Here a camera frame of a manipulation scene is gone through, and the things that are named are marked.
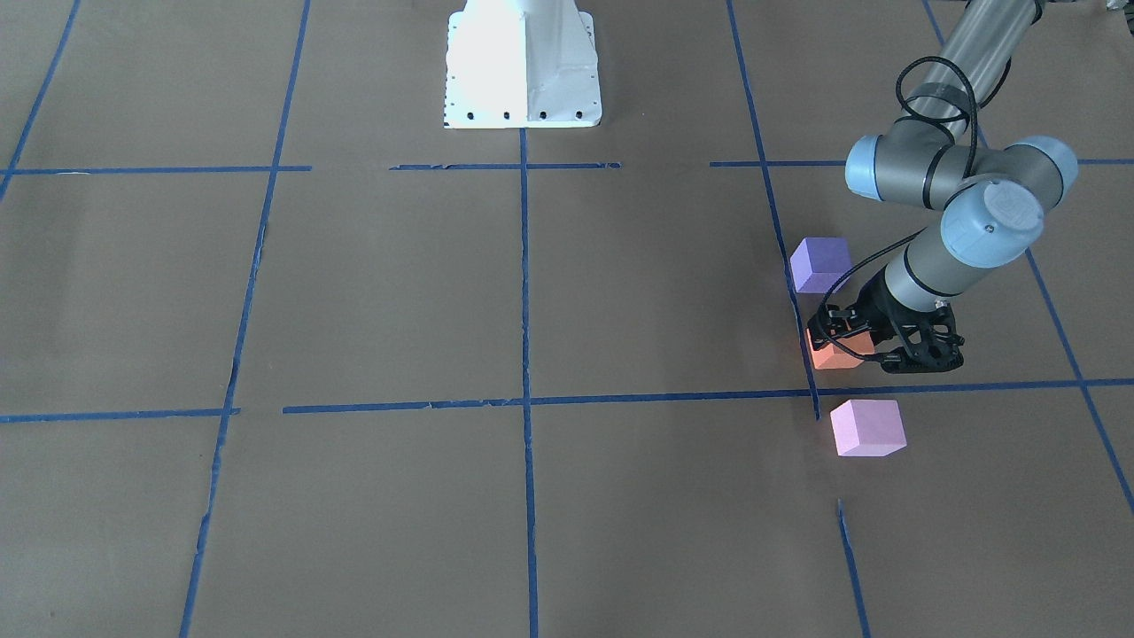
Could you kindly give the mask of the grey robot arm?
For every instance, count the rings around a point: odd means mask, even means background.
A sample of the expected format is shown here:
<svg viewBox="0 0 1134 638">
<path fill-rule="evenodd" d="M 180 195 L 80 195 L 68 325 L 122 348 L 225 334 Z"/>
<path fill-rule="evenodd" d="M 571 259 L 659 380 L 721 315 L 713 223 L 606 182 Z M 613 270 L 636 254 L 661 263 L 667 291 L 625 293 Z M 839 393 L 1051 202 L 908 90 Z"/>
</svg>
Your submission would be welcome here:
<svg viewBox="0 0 1134 638">
<path fill-rule="evenodd" d="M 888 373 L 960 367 L 953 300 L 1009 265 L 1046 229 L 1080 162 L 1061 141 L 1033 135 L 981 148 L 979 116 L 1012 57 L 1046 12 L 1042 1 L 968 1 L 936 56 L 897 76 L 902 113 L 888 133 L 857 141 L 845 182 L 858 197 L 938 211 L 940 219 L 882 249 L 888 265 L 846 307 L 821 301 L 807 322 L 814 361 L 878 364 Z"/>
</svg>

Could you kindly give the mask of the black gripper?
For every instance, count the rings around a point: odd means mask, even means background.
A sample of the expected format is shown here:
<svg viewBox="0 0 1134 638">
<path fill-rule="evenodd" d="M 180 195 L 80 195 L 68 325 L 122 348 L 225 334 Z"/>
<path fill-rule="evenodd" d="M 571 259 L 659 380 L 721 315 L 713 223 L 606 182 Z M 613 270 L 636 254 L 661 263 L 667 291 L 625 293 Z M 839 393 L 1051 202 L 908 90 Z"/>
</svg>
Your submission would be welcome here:
<svg viewBox="0 0 1134 638">
<path fill-rule="evenodd" d="M 904 348 L 904 306 L 890 294 L 886 270 L 871 277 L 849 307 L 819 307 L 819 327 L 807 327 L 812 351 L 826 356 L 874 355 L 875 344 L 896 340 Z M 826 334 L 837 334 L 827 339 Z"/>
</svg>

